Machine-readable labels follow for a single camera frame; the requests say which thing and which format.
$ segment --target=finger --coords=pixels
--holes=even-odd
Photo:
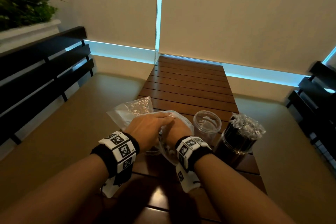
[[[165,125],[168,125],[170,122],[172,122],[175,118],[172,117],[172,116],[166,116],[164,118],[160,118],[158,119],[159,120],[159,126],[162,127],[162,126],[165,126]]]
[[[171,114],[171,112],[158,112],[158,113],[154,113],[153,117],[164,118],[164,117],[169,116],[170,114]]]

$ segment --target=roller blind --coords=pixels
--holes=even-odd
[[[88,39],[155,49],[157,0],[53,1],[64,29],[85,26]]]
[[[336,0],[162,0],[159,51],[303,74],[335,28]]]

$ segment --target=clear plastic cup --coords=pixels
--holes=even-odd
[[[222,127],[221,119],[213,112],[199,111],[194,116],[195,136],[199,136],[206,143],[212,144],[216,134]]]

